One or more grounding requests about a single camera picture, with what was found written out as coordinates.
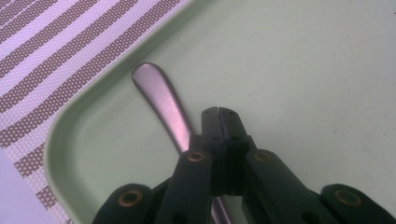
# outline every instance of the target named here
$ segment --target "tray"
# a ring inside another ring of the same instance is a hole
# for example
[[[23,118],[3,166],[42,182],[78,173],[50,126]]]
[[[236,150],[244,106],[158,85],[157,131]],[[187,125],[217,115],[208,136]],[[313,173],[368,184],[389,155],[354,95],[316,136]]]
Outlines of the tray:
[[[196,133],[210,106],[238,112],[256,145],[310,189],[344,183],[396,215],[395,4],[197,1],[122,57],[53,122],[49,185],[75,223],[108,195],[169,177],[177,152],[131,80],[141,62],[173,82]],[[240,201],[228,199],[237,223]]]

